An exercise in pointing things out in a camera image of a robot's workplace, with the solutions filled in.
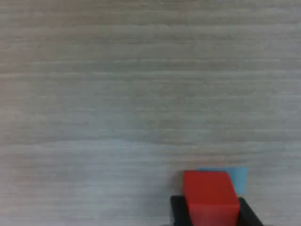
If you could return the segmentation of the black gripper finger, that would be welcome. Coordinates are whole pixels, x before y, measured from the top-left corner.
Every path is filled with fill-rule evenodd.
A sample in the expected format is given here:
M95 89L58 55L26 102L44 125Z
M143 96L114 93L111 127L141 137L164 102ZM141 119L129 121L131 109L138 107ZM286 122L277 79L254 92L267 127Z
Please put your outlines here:
M193 226L184 196L172 195L170 197L170 207L172 226Z
M264 226L247 201L239 197L240 211L238 215L238 226Z

